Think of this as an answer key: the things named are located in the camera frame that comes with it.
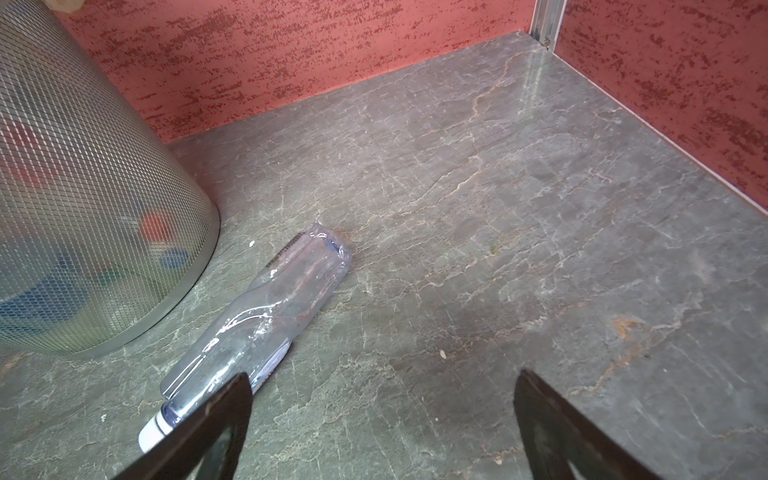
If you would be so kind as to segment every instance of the plastic bottle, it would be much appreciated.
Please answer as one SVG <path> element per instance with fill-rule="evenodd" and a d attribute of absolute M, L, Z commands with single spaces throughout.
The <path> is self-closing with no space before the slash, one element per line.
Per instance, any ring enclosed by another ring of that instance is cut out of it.
<path fill-rule="evenodd" d="M 318 223 L 296 235 L 161 382 L 167 400 L 139 434 L 149 451 L 239 372 L 255 393 L 349 271 L 351 253 Z"/>

